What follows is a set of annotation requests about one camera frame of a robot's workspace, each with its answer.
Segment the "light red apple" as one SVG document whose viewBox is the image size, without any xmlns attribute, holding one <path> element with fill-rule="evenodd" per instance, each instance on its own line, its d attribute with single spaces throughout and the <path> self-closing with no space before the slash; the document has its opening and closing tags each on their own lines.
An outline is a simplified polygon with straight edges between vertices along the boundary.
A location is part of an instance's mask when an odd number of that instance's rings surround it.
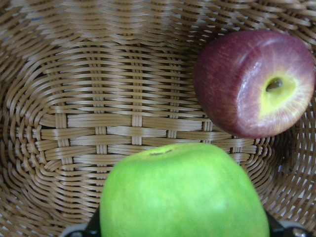
<svg viewBox="0 0 316 237">
<path fill-rule="evenodd" d="M 216 126 L 238 137 L 264 138 L 302 117 L 314 93 L 315 67 L 296 37 L 240 31 L 201 51 L 193 80 L 197 99 Z"/>
</svg>

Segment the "green apple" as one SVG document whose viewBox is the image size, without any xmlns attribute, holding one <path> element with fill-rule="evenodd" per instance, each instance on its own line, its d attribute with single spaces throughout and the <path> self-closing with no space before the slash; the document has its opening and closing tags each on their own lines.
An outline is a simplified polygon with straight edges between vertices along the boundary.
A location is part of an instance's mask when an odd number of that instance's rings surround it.
<svg viewBox="0 0 316 237">
<path fill-rule="evenodd" d="M 244 169 L 205 143 L 166 145 L 119 161 L 100 201 L 104 237 L 267 237 Z"/>
</svg>

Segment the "woven wicker basket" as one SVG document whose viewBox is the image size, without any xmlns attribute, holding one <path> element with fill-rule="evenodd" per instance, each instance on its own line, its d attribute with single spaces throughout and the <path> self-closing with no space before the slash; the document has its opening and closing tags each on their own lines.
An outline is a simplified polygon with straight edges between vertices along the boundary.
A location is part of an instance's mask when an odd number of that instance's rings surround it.
<svg viewBox="0 0 316 237">
<path fill-rule="evenodd" d="M 267 29 L 316 50 L 313 0 L 3 0 L 0 234 L 84 227 L 113 165 L 172 143 L 221 147 L 276 218 L 316 230 L 316 102 L 275 137 L 229 135 L 197 102 L 210 40 Z"/>
</svg>

